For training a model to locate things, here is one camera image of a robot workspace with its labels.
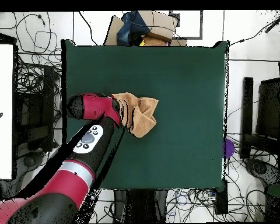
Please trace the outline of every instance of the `purple ball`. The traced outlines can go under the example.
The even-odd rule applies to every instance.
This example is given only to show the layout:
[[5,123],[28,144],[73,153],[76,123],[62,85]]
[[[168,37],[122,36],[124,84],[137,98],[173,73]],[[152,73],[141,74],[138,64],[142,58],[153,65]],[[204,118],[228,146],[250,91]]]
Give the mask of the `purple ball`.
[[[225,143],[224,143],[224,139],[223,139],[223,142],[222,142],[222,156],[224,158],[224,147],[225,147]],[[233,153],[235,152],[235,146],[233,144],[233,142],[229,139],[226,139],[226,158],[230,158]]]

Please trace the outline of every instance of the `white floor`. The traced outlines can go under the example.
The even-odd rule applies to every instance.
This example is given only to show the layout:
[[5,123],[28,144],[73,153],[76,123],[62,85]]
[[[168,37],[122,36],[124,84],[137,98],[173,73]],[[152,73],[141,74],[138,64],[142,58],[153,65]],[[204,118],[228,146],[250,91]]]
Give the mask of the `white floor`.
[[[168,13],[168,10],[159,10],[159,12]],[[41,15],[45,22],[45,26],[41,19],[37,16],[31,15],[25,18],[27,22],[27,30],[31,34],[32,39],[36,36],[36,45],[39,47],[47,47],[50,34],[48,29],[48,16],[46,12],[29,12],[24,13],[25,16],[29,14]],[[173,13],[181,13],[181,10],[174,10]],[[80,17],[78,12],[49,12],[51,31],[54,32],[51,36],[51,43],[49,50],[53,50],[56,46],[60,47],[61,39],[71,39],[77,45],[93,45],[90,39],[90,30],[87,24]],[[102,45],[106,36],[106,31],[109,27],[111,17],[113,15],[122,17],[122,12],[82,12],[85,19],[90,22],[92,27],[93,39],[99,45]],[[15,13],[17,23],[23,19],[23,13]],[[203,19],[203,39],[202,40],[188,40],[188,46],[208,46],[212,47],[217,41],[229,40],[230,43],[237,42],[241,39],[253,37],[262,27],[273,21],[280,15],[280,11],[275,10],[204,10]],[[181,27],[177,29],[177,34],[183,33],[185,36],[198,36],[199,21],[197,13],[193,11],[183,12],[181,16]],[[15,29],[3,29],[3,27],[13,27],[15,25],[15,17],[12,13],[0,14],[0,32],[16,37]],[[20,52],[33,51],[33,41],[29,37],[25,21],[23,20],[17,33],[22,47],[19,47]],[[37,48],[36,51],[42,52],[43,49]],[[56,52],[56,56],[51,55],[51,59],[58,62],[58,54],[61,50]],[[32,56],[27,54],[21,55],[25,62],[32,62]],[[242,80],[249,76],[254,78],[254,101],[258,99],[258,87],[262,80],[279,77],[278,61],[280,61],[280,24],[273,28],[268,34],[261,32],[257,37],[237,43],[230,47],[229,53],[229,98],[227,114],[235,111],[241,107],[242,100]],[[256,111],[257,104],[254,104],[254,130],[256,126]],[[227,123],[227,132],[240,132],[240,110],[230,115]],[[238,135],[232,135],[233,138],[239,140]],[[61,131],[55,132],[57,142],[61,143]],[[26,176],[24,184],[27,184],[31,176],[38,171],[34,171]],[[214,209],[211,201],[206,205],[193,205],[187,197],[189,190],[179,191],[179,197],[176,197],[176,190],[170,190],[167,201],[167,222],[213,222],[213,221],[247,221],[252,219],[247,215],[246,195],[253,189],[263,190],[260,181],[249,174],[245,168],[237,162],[230,166],[230,178],[235,181],[233,183],[230,178],[228,185],[229,192],[229,210],[232,211],[229,215],[214,216]],[[254,192],[249,195],[249,201],[254,205],[264,205],[265,199],[260,192]],[[96,222],[97,217],[100,219],[109,211],[109,206],[113,200],[113,192],[104,190],[100,194],[99,202],[96,205],[97,216],[94,216],[91,222]],[[261,213],[252,206],[250,207],[252,216],[256,221],[262,221]],[[103,218],[100,223],[110,223],[112,219],[109,216]]]

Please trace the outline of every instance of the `black cable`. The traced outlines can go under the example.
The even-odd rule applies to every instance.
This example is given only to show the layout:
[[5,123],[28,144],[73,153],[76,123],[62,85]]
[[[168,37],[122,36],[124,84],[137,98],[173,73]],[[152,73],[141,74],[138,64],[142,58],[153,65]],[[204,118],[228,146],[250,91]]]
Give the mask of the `black cable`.
[[16,25],[17,25],[16,14],[14,12],[12,12],[12,13],[15,17],[16,24],[13,27],[0,27],[0,29],[14,29],[16,27]]
[[261,31],[263,31],[266,27],[268,27],[269,25],[273,24],[273,23],[276,22],[276,21],[278,21],[278,19],[277,19],[277,20],[274,20],[274,21],[272,21],[271,23],[269,23],[269,24],[267,24],[266,26],[264,26],[264,27],[263,27],[262,29],[260,29],[260,31],[259,31],[257,34],[255,34],[253,37],[248,38],[248,39],[245,38],[245,39],[239,40],[239,41],[237,41],[237,42],[234,42],[234,43],[231,44],[230,46],[233,46],[234,44],[242,43],[242,42],[245,42],[245,41],[247,41],[247,40],[251,40],[251,39],[255,38],[257,35],[260,34]]
[[[29,16],[36,16],[36,17],[38,17],[39,19],[41,19],[41,20],[43,21],[43,25],[46,26],[46,24],[45,24],[43,18],[41,17],[41,15],[29,14],[29,15],[25,16],[22,20],[20,20],[19,23],[16,25],[16,37],[17,37],[17,39],[19,40],[20,47],[21,47],[21,49],[22,49],[24,52],[26,52],[26,53],[37,53],[37,52],[35,52],[35,51],[26,51],[26,50],[23,49],[22,44],[21,44],[21,42],[20,42],[19,35],[18,35],[18,31],[17,31],[19,25],[21,24],[21,22],[22,22],[23,20],[26,20]],[[47,49],[48,49],[50,43],[51,43],[51,20],[50,20],[50,17],[49,17],[48,12],[47,12],[47,16],[48,16],[48,22],[49,22],[50,39],[49,39],[47,48],[46,48],[43,52],[38,52],[37,54],[45,53],[45,52],[47,51]]]
[[237,109],[237,110],[235,110],[235,111],[231,112],[230,114],[228,114],[227,119],[229,118],[229,116],[230,116],[231,114],[235,113],[236,111],[239,111],[239,110],[240,110],[240,109],[242,109],[243,107],[247,107],[247,106],[250,106],[250,105],[252,105],[252,104],[246,104],[246,105],[243,105],[243,106],[242,106],[242,107],[240,107],[239,109]]
[[251,213],[250,213],[250,211],[249,211],[248,196],[249,196],[251,193],[255,192],[255,191],[258,191],[258,192],[263,193],[263,194],[265,195],[265,193],[264,193],[263,191],[258,190],[258,189],[252,190],[252,191],[248,192],[248,194],[247,194],[247,197],[246,197],[246,204],[247,204],[248,214],[249,214],[249,216],[250,216],[250,218],[252,219],[253,222],[257,222],[257,221],[254,220],[254,218],[251,216]]
[[84,16],[81,14],[80,11],[78,11],[79,14],[81,15],[82,19],[84,20],[84,22],[86,22],[86,24],[88,25],[89,29],[90,29],[90,37],[91,37],[91,40],[95,43],[96,46],[98,46],[98,44],[92,39],[92,29],[91,29],[91,26],[89,25],[89,23],[87,22],[87,20],[84,18]]

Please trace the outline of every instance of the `green tabletop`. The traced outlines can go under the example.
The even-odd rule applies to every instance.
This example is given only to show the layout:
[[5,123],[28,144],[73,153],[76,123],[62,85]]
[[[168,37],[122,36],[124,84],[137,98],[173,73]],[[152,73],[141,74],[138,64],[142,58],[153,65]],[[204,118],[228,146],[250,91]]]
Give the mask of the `green tabletop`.
[[[214,48],[79,47],[66,41],[67,97],[130,92],[159,100],[156,126],[143,138],[125,133],[101,188],[222,186],[226,48],[224,41]],[[67,139],[83,124],[68,118]]]

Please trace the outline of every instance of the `orange towel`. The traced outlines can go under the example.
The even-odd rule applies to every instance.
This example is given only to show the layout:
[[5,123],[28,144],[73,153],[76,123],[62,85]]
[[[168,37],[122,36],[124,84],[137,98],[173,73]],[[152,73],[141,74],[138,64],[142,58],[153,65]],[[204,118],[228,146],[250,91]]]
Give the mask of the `orange towel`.
[[153,98],[137,98],[131,93],[112,94],[120,104],[120,116],[123,126],[137,138],[145,136],[155,125],[153,112],[158,100]]

